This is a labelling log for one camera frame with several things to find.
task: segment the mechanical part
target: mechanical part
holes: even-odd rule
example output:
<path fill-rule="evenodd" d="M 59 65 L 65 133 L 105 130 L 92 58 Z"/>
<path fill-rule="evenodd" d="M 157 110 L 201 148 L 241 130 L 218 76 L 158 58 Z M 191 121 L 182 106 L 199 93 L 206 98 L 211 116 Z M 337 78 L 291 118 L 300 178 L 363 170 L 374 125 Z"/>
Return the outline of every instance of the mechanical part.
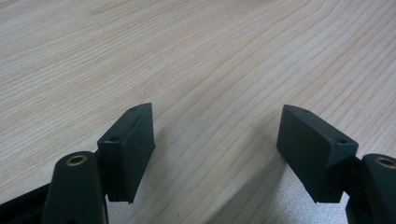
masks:
<path fill-rule="evenodd" d="M 108 223 L 105 196 L 132 203 L 155 148 L 151 104 L 127 110 L 98 148 L 61 158 L 50 184 L 0 205 L 0 223 Z"/>
<path fill-rule="evenodd" d="M 284 105 L 277 149 L 314 202 L 349 195 L 349 223 L 396 223 L 396 160 L 355 155 L 358 143 L 312 112 Z"/>

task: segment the black bracket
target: black bracket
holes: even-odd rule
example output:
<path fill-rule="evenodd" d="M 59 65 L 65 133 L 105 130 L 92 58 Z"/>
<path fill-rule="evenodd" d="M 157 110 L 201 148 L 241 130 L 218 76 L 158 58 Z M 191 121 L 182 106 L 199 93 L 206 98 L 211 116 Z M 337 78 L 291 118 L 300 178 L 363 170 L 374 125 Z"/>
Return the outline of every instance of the black bracket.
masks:
<path fill-rule="evenodd" d="M 133 107 L 95 153 L 61 158 L 50 184 L 0 205 L 0 223 L 108 223 L 105 196 L 132 203 L 154 148 L 151 104 Z"/>
<path fill-rule="evenodd" d="M 277 149 L 315 203 L 349 195 L 349 223 L 396 223 L 396 160 L 368 154 L 358 143 L 312 112 L 284 105 Z"/>

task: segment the wood grain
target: wood grain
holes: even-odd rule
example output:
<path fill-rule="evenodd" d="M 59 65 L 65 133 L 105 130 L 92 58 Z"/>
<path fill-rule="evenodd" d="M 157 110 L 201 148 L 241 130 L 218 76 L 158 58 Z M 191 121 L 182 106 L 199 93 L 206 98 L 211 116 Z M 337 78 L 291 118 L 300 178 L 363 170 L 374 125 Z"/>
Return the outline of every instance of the wood grain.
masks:
<path fill-rule="evenodd" d="M 0 3 L 0 203 L 153 103 L 157 148 L 111 223 L 347 223 L 276 152 L 282 105 L 396 157 L 395 1 Z"/>

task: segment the wooden table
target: wooden table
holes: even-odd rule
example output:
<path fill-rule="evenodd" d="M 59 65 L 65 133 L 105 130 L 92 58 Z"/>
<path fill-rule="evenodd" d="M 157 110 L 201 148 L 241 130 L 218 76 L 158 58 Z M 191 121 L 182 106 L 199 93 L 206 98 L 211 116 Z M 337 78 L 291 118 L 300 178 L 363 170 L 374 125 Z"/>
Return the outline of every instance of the wooden table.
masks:
<path fill-rule="evenodd" d="M 0 3 L 0 203 L 153 103 L 157 148 L 110 223 L 346 223 L 276 152 L 284 104 L 396 157 L 395 1 Z"/>

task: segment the screw hole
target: screw hole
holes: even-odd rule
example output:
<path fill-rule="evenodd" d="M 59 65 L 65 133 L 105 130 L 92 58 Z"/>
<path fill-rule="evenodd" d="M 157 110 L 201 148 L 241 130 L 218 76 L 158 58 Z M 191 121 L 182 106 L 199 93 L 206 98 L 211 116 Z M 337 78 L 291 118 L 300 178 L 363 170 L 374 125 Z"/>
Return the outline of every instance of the screw hole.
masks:
<path fill-rule="evenodd" d="M 379 157 L 376 158 L 376 162 L 378 162 L 379 164 L 388 167 L 390 169 L 396 169 L 396 162 L 395 161 L 391 161 L 389 159 L 383 158 L 383 157 Z"/>
<path fill-rule="evenodd" d="M 111 142 L 117 142 L 119 140 L 119 138 L 118 137 L 110 137 L 109 140 Z"/>
<path fill-rule="evenodd" d="M 85 155 L 77 155 L 74 157 L 69 158 L 69 160 L 66 161 L 66 165 L 68 166 L 76 166 L 84 163 L 87 160 L 87 156 Z"/>

